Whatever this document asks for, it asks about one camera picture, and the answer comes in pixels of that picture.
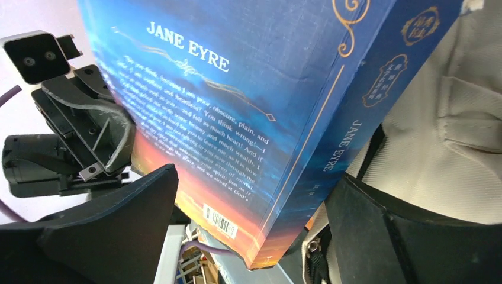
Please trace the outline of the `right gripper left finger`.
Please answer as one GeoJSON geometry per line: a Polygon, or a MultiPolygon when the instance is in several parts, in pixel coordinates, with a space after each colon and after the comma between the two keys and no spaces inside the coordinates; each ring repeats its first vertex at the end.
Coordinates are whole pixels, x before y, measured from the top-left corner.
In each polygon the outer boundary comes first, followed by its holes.
{"type": "Polygon", "coordinates": [[[178,173],[135,182],[37,222],[1,226],[2,283],[154,283],[178,173]]]}

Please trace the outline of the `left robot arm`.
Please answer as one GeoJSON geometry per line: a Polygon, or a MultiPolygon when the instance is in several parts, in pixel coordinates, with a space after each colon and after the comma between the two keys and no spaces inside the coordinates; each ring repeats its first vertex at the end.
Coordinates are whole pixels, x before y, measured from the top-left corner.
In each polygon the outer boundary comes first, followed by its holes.
{"type": "Polygon", "coordinates": [[[11,135],[2,170],[18,198],[100,196],[128,178],[136,126],[96,65],[44,81],[31,97],[49,134],[11,135]]]}

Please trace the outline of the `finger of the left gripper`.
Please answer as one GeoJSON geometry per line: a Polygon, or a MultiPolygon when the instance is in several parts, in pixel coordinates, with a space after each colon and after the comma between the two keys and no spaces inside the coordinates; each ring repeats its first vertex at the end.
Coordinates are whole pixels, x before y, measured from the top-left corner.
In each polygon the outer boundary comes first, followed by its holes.
{"type": "Polygon", "coordinates": [[[41,114],[76,160],[79,175],[114,175],[130,165],[135,126],[125,109],[74,84],[42,84],[41,114]]]}

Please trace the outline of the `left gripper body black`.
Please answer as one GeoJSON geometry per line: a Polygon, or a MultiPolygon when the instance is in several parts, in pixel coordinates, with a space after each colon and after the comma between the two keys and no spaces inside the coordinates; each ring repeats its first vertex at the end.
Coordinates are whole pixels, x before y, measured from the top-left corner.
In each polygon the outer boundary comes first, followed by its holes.
{"type": "Polygon", "coordinates": [[[71,78],[46,80],[31,97],[74,159],[73,173],[86,182],[117,174],[118,137],[112,127],[118,106],[96,65],[74,70],[71,78]]]}

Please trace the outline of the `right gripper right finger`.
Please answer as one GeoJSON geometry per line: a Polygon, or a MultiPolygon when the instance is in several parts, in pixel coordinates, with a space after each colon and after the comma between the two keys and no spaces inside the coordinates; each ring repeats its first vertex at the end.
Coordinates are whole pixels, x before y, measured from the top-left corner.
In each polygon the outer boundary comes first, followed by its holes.
{"type": "Polygon", "coordinates": [[[500,283],[501,225],[417,207],[344,175],[326,199],[343,283],[500,283]]]}

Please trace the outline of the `beige canvas backpack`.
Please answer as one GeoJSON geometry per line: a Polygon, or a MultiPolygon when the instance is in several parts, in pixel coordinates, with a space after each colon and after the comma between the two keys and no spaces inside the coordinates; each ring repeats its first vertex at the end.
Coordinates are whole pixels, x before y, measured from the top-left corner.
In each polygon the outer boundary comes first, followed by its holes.
{"type": "MultiPolygon", "coordinates": [[[[347,173],[417,207],[501,225],[501,2],[461,16],[347,173]]],[[[303,244],[305,283],[343,283],[326,201],[303,244]]]]}

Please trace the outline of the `blue Jane Eyre book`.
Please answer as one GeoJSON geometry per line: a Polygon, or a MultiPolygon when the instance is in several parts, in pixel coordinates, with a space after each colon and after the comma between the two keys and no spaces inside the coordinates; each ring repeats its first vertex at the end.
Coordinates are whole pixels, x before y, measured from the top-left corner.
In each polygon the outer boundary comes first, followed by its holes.
{"type": "Polygon", "coordinates": [[[462,1],[79,1],[131,162],[249,270],[276,265],[462,1]]]}

